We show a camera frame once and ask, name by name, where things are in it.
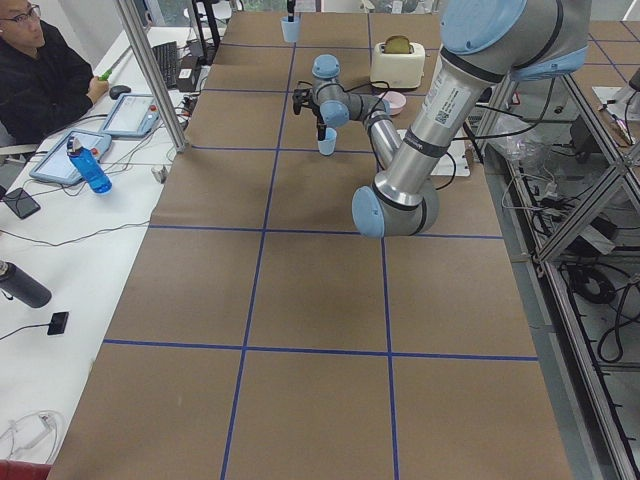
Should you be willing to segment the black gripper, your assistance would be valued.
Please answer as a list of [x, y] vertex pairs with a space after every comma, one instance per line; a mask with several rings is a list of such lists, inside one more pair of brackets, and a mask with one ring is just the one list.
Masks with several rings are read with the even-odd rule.
[[[295, 0], [287, 0], [287, 19], [293, 21], [295, 19]], [[300, 115], [303, 109], [309, 109], [316, 117], [317, 140], [326, 139], [327, 125], [324, 122], [320, 106], [313, 96], [311, 88], [296, 88], [292, 95], [293, 112]]]

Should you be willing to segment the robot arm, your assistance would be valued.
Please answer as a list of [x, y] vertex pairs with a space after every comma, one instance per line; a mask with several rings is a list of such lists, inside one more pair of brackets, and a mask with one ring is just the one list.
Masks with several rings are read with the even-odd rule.
[[317, 133], [358, 121], [383, 164], [352, 199], [352, 218], [366, 237], [410, 236], [436, 221], [439, 199], [431, 173], [481, 94], [505, 76], [531, 81], [563, 76], [585, 62], [588, 1], [451, 1], [440, 20], [438, 71], [415, 120], [398, 134], [384, 101], [350, 93], [332, 55], [316, 58], [309, 88], [294, 109], [309, 108]]

